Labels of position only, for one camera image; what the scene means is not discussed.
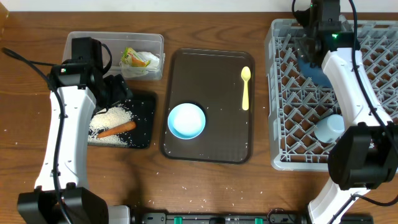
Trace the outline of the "green yellow snack wrapper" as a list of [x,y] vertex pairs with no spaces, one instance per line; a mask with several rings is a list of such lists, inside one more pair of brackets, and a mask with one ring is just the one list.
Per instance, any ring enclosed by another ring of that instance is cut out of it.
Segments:
[[142,58],[133,48],[126,47],[121,57],[121,62],[131,67],[146,67],[150,60]]

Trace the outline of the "orange carrot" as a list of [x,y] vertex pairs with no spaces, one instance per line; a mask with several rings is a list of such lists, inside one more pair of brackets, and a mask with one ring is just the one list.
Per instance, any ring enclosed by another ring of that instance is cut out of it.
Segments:
[[101,139],[101,138],[105,138],[105,137],[112,136],[115,134],[125,133],[125,132],[131,131],[135,128],[136,128],[136,123],[134,121],[129,121],[127,123],[120,124],[119,126],[116,126],[114,128],[105,130],[102,133],[99,133],[97,135],[97,138]]

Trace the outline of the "dark blue plate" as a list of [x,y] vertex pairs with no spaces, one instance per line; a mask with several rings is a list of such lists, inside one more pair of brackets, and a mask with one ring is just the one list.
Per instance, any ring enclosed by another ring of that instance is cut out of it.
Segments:
[[332,87],[329,79],[327,78],[327,76],[324,74],[323,70],[320,67],[312,68],[310,66],[310,63],[306,62],[301,57],[299,57],[297,59],[297,63],[298,63],[298,67],[300,69],[300,73],[305,78],[311,78],[312,82],[315,85],[324,86],[325,88],[331,88]]

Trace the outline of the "yellow plastic spoon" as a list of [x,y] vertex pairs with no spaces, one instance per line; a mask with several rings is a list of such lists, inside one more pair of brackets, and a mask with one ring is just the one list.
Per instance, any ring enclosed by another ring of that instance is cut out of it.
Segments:
[[249,90],[248,81],[251,78],[251,71],[249,67],[244,67],[241,71],[241,78],[243,80],[243,98],[242,98],[242,109],[247,111],[249,109]]

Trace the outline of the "light blue bowl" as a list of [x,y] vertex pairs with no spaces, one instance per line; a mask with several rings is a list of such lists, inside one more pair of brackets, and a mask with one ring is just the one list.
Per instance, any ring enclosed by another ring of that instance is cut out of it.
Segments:
[[174,107],[167,117],[167,126],[177,138],[189,140],[198,137],[206,125],[203,110],[193,103],[182,103]]

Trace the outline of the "blue plastic cup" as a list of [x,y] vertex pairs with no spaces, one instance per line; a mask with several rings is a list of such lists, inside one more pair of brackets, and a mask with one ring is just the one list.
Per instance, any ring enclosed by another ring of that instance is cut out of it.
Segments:
[[316,124],[314,131],[315,137],[324,143],[336,141],[345,131],[343,117],[338,114],[332,114]]

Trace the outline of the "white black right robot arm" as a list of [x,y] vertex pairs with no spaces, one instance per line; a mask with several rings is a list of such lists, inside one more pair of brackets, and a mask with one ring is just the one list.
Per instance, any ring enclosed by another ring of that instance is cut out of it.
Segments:
[[309,223],[339,223],[343,214],[397,170],[397,125],[382,108],[363,67],[357,31],[340,21],[307,23],[297,42],[298,64],[309,77],[325,77],[335,92],[344,133],[328,156],[330,178],[308,204]]

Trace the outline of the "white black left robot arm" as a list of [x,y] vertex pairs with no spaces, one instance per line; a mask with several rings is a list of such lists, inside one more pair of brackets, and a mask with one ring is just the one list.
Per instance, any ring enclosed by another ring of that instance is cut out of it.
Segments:
[[55,65],[46,76],[51,120],[44,162],[32,192],[18,196],[26,223],[130,223],[126,205],[108,205],[89,190],[87,146],[93,115],[132,96],[122,75],[84,63]]

